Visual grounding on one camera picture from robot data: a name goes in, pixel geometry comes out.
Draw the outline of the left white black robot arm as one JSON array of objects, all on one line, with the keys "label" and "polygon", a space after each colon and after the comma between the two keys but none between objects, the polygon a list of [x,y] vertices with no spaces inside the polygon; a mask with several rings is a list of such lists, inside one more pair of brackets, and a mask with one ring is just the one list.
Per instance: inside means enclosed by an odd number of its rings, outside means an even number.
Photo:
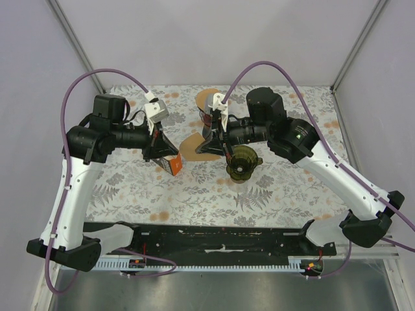
[{"label": "left white black robot arm", "polygon": [[97,95],[92,113],[67,132],[69,153],[62,161],[54,207],[41,236],[29,240],[28,253],[87,272],[100,256],[116,249],[131,255],[142,249],[137,225],[117,222],[86,233],[84,219],[94,184],[115,149],[140,149],[145,161],[178,155],[161,124],[169,115],[167,106],[156,97],[149,100],[144,105],[143,123],[135,126],[127,120],[130,106],[124,97]]}]

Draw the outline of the orange coffee filter box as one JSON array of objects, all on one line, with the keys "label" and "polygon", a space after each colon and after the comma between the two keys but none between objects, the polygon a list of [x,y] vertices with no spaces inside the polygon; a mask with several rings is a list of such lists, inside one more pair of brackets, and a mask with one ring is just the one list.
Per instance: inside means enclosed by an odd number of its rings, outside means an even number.
[{"label": "orange coffee filter box", "polygon": [[172,176],[176,176],[182,169],[182,157],[180,153],[153,159],[152,161]]}]

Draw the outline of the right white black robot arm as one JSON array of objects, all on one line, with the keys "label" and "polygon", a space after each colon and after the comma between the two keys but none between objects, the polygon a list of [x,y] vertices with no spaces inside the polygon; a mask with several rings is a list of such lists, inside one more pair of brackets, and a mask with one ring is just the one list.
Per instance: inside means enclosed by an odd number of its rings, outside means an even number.
[{"label": "right white black robot arm", "polygon": [[316,127],[287,115],[282,97],[269,87],[248,92],[249,115],[238,118],[228,112],[228,101],[218,91],[200,94],[196,105],[204,123],[204,142],[198,154],[215,154],[226,159],[232,180],[243,183],[262,163],[249,147],[265,142],[278,157],[310,172],[331,189],[348,207],[346,213],[327,220],[309,220],[297,238],[298,250],[312,255],[332,242],[350,242],[371,248],[384,240],[392,217],[405,197],[387,192],[369,182],[319,137]]}]

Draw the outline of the green glass dripper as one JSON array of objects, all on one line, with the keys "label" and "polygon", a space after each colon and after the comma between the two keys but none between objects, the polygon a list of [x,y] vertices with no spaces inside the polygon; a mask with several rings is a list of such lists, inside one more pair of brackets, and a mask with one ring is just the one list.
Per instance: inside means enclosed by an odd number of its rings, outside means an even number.
[{"label": "green glass dripper", "polygon": [[233,146],[231,153],[226,156],[226,172],[236,183],[248,181],[254,170],[263,164],[263,158],[246,145]]}]

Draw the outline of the brown paper coffee filter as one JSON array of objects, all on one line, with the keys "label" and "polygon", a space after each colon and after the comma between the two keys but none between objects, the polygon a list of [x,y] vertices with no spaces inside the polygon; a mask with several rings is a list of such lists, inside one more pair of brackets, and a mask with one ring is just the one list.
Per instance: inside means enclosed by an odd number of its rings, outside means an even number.
[{"label": "brown paper coffee filter", "polygon": [[218,93],[219,90],[215,89],[215,88],[208,88],[208,89],[203,89],[202,91],[200,91],[195,98],[195,102],[196,102],[196,106],[204,111],[205,110],[205,103],[206,103],[206,99],[210,94],[215,94]]}]

